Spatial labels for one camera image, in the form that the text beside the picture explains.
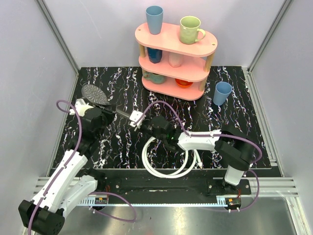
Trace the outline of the grey shower head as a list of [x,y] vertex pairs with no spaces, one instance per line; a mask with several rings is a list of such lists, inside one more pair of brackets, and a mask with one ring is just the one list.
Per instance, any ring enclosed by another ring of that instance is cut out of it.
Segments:
[[106,94],[96,85],[86,84],[82,87],[81,93],[90,105],[96,106],[103,110],[111,111],[123,118],[130,118],[130,114],[117,108],[115,104],[111,104]]

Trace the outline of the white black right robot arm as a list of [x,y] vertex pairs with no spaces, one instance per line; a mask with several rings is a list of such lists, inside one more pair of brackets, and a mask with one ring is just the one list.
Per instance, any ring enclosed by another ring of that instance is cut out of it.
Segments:
[[191,167],[185,169],[186,161],[175,173],[167,175],[155,170],[148,161],[147,153],[150,143],[154,140],[162,141],[169,151],[185,153],[185,159],[188,159],[188,152],[193,151],[192,166],[201,165],[198,151],[217,152],[227,164],[222,188],[228,194],[233,194],[239,189],[242,176],[254,162],[254,152],[260,150],[247,135],[233,127],[224,126],[209,132],[189,132],[173,128],[163,116],[146,118],[141,121],[139,127],[142,133],[150,135],[142,150],[142,161],[148,172],[159,178],[175,179],[192,170]]

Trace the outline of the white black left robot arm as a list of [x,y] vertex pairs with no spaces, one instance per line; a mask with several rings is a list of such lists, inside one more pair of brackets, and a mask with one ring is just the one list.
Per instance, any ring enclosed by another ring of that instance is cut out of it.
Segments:
[[27,233],[57,235],[65,218],[90,193],[105,190],[105,174],[86,169],[73,187],[70,183],[98,148],[99,138],[114,120],[115,112],[90,105],[69,110],[78,120],[78,134],[72,138],[58,167],[43,188],[30,200],[23,200],[18,211]]

